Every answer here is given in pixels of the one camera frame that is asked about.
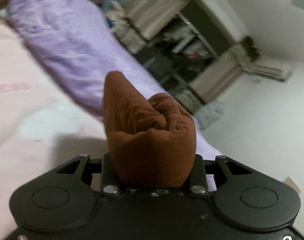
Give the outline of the rust brown garment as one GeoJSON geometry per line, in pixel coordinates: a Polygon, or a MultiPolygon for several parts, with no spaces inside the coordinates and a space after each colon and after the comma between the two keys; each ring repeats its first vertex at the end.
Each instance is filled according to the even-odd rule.
{"type": "Polygon", "coordinates": [[[170,95],[146,99],[121,72],[104,83],[103,120],[112,165],[133,186],[179,187],[196,154],[191,115],[170,95]]]}

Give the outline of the open wardrobe with hanging clothes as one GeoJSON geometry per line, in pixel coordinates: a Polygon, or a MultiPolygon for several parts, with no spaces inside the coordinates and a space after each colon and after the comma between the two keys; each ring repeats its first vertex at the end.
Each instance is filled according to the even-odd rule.
{"type": "Polygon", "coordinates": [[[177,96],[243,36],[222,5],[192,0],[134,57],[177,96]]]}

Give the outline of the blue and cream clothes pile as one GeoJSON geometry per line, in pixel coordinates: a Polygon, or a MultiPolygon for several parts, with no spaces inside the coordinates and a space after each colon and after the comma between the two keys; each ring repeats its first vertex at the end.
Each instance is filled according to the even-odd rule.
{"type": "Polygon", "coordinates": [[[124,0],[103,0],[101,8],[110,29],[126,18],[124,0]]]}

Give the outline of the pink princess blanket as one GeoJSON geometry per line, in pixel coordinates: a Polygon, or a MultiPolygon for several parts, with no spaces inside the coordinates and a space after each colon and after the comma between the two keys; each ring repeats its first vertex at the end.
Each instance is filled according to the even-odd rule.
{"type": "Polygon", "coordinates": [[[18,187],[107,150],[103,124],[56,86],[0,18],[0,239],[16,229],[8,203],[18,187]]]}

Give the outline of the pale blue plastic bag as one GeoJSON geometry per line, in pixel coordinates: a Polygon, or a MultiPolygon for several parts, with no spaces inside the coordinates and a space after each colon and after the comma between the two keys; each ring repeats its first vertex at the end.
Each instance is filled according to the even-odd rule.
{"type": "Polygon", "coordinates": [[[209,126],[220,120],[224,116],[224,103],[213,101],[202,106],[195,114],[200,129],[207,129],[209,126]]]}

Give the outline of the beige striped right curtain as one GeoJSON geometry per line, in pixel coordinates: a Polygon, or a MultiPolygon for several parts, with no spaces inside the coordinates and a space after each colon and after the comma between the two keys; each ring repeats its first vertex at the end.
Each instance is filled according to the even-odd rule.
{"type": "Polygon", "coordinates": [[[217,99],[243,72],[253,72],[259,57],[260,50],[253,39],[244,37],[205,68],[187,88],[180,90],[176,100],[190,114],[195,114],[202,106],[217,99]]]}

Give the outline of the beige striped curtain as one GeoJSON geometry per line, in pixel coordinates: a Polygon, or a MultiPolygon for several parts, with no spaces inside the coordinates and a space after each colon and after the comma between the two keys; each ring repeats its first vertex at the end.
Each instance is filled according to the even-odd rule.
{"type": "Polygon", "coordinates": [[[125,0],[113,32],[131,53],[138,53],[191,0],[125,0]]]}
{"type": "Polygon", "coordinates": [[[253,72],[259,57],[260,50],[253,39],[244,37],[205,68],[187,88],[180,90],[176,100],[190,114],[195,114],[202,106],[217,99],[243,72],[253,72]]]}

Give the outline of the lavender purple duvet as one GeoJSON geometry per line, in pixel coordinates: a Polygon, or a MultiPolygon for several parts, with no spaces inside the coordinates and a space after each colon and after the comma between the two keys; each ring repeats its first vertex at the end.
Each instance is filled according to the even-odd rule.
{"type": "MultiPolygon", "coordinates": [[[[12,26],[32,55],[92,115],[103,120],[104,83],[110,72],[121,72],[146,99],[166,93],[111,34],[95,3],[10,0],[8,10],[12,26]]],[[[219,151],[195,128],[196,154],[214,160],[219,151]]]]}

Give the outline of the beige striped left curtain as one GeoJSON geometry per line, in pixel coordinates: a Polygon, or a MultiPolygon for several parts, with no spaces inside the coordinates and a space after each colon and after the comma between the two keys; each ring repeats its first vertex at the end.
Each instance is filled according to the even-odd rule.
{"type": "Polygon", "coordinates": [[[191,0],[125,0],[113,32],[131,53],[138,53],[191,0]]]}

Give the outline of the white wall air conditioner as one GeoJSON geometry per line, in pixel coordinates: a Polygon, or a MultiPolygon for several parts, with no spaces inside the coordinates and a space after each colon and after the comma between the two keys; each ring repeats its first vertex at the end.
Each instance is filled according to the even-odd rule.
{"type": "Polygon", "coordinates": [[[280,82],[286,82],[292,75],[292,67],[275,59],[263,58],[254,64],[253,73],[280,82]]]}

